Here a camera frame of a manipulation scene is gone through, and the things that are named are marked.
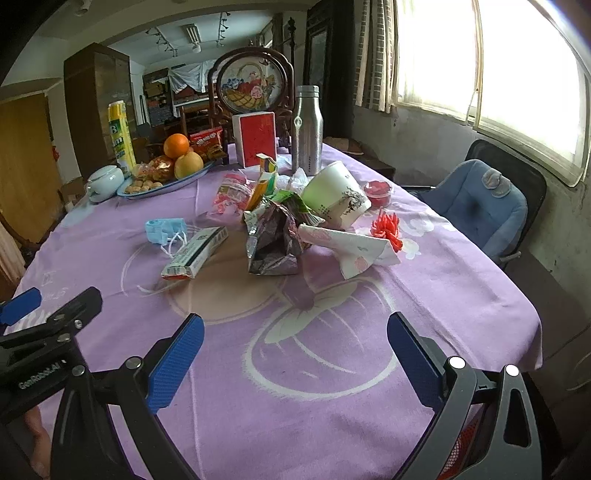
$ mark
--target mask ear loop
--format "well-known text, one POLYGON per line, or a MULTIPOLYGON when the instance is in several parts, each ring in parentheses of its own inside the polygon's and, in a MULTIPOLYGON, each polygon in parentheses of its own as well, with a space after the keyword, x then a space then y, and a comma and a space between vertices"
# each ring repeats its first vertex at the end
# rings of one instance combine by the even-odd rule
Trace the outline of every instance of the mask ear loop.
POLYGON ((173 243, 177 239, 177 237, 180 238, 180 241, 183 243, 182 246, 178 249, 178 250, 180 250, 182 247, 187 245, 187 234, 185 232, 183 232, 183 236, 181 236, 181 232, 175 233, 174 237, 172 237, 170 239, 170 242, 168 243, 168 249, 165 249, 163 245, 160 245, 160 249, 170 258, 172 258, 174 256, 172 253, 172 248, 173 248, 173 243))

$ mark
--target foil wrapper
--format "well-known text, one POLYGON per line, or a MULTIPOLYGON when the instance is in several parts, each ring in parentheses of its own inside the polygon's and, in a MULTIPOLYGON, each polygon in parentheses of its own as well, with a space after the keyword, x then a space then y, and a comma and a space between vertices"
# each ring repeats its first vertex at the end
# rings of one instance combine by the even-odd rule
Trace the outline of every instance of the foil wrapper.
POLYGON ((296 219, 283 205, 269 200, 269 205, 246 242, 248 271, 256 275, 294 275, 297 257, 303 246, 296 219))

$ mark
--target wooden door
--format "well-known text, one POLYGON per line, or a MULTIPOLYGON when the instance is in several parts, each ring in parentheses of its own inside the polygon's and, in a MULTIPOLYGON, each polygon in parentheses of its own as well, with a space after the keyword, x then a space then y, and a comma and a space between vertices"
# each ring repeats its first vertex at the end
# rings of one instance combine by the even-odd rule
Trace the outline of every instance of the wooden door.
POLYGON ((45 97, 0 105, 0 212, 27 240, 38 242, 61 209, 45 97))

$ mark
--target red box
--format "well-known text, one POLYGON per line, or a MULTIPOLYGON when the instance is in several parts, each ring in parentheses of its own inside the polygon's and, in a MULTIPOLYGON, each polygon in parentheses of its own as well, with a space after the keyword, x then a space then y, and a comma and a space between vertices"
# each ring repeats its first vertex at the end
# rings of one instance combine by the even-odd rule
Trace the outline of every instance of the red box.
POLYGON ((236 155, 243 167, 259 165, 259 153, 277 160, 275 144, 275 114, 273 112, 245 113, 232 117, 236 155))

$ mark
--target white cloth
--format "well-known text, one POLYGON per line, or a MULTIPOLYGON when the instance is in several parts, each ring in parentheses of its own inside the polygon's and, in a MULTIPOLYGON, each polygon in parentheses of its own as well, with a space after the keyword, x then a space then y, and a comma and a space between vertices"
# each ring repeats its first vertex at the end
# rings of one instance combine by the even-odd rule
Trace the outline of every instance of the white cloth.
MULTIPOLYGON (((177 69, 168 70, 168 79, 174 93, 190 86, 193 90, 205 93, 207 87, 207 74, 217 60, 206 60, 201 63, 192 63, 177 69)), ((213 81, 217 80, 217 72, 213 75, 213 81)))

